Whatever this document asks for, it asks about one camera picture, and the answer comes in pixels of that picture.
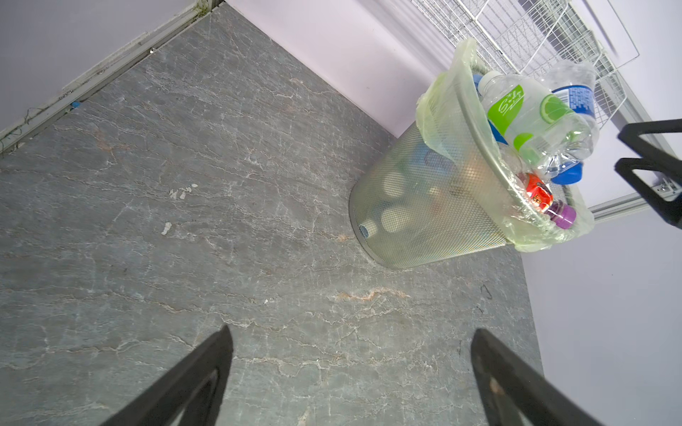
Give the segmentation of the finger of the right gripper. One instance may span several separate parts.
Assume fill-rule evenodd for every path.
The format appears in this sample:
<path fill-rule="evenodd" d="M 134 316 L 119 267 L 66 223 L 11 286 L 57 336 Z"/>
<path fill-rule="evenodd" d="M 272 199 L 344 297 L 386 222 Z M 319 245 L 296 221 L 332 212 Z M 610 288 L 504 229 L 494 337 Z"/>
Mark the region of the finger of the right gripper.
<path fill-rule="evenodd" d="M 662 172 L 665 177 L 681 186 L 681 161 L 666 154 L 644 140 L 644 135 L 681 133 L 681 120 L 664 120 L 626 124 L 618 134 L 618 139 L 639 158 L 622 158 L 615 165 L 616 173 L 624 179 L 637 194 L 668 225 L 681 228 L 681 195 L 674 200 L 666 201 L 644 180 L 635 174 L 635 170 Z"/>

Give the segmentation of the blue label bottle blue cap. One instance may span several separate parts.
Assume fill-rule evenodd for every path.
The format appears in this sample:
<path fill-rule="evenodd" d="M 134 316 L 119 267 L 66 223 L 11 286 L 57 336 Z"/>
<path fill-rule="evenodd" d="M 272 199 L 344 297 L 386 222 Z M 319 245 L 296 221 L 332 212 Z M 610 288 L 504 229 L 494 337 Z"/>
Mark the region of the blue label bottle blue cap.
<path fill-rule="evenodd" d="M 599 140 L 595 83 L 596 70 L 587 61 L 561 60 L 543 76 L 543 84 L 571 110 L 545 133 L 545 152 L 549 156 L 545 172 L 556 185 L 573 185 L 582 179 L 584 161 Z"/>

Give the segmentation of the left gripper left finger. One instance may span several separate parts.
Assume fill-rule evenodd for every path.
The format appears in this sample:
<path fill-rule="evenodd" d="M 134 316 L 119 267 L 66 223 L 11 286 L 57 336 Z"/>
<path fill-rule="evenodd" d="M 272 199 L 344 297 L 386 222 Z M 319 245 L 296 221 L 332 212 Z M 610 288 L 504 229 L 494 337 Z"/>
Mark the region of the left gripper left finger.
<path fill-rule="evenodd" d="M 106 425 L 214 425 L 234 354 L 229 327 L 212 334 Z"/>

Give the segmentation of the light green label bottle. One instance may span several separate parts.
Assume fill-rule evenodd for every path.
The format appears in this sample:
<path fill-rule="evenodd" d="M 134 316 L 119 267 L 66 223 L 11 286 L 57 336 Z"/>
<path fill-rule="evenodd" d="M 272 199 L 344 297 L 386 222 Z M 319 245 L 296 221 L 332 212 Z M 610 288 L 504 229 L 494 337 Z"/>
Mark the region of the light green label bottle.
<path fill-rule="evenodd" d="M 490 71 L 477 91 L 489 123 L 538 174 L 555 177 L 592 154 L 591 126 L 535 79 Z"/>

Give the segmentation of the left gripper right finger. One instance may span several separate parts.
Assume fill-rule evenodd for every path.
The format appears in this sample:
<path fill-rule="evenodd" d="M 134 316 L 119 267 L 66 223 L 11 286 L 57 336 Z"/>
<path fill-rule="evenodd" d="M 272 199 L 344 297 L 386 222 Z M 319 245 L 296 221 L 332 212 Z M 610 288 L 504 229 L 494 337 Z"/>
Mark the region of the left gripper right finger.
<path fill-rule="evenodd" d="M 474 332 L 471 362 L 489 425 L 598 425 L 485 328 Z"/>

